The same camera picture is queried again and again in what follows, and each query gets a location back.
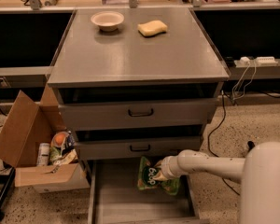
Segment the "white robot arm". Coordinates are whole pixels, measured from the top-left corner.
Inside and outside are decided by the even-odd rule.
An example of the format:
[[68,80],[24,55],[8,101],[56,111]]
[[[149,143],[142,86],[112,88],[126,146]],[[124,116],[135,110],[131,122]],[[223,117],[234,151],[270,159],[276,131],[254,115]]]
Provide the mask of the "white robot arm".
[[253,147],[243,158],[210,157],[183,150],[157,164],[155,180],[205,172],[241,185],[240,224],[280,224],[280,142]]

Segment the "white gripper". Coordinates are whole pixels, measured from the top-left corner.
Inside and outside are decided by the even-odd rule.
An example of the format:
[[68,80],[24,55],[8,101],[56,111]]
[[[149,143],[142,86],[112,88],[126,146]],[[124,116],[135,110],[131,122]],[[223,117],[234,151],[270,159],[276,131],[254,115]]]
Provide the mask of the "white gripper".
[[157,172],[157,174],[153,176],[153,179],[156,181],[167,181],[168,179],[180,177],[177,156],[165,157],[163,160],[157,161],[154,167],[157,169],[161,168],[161,172]]

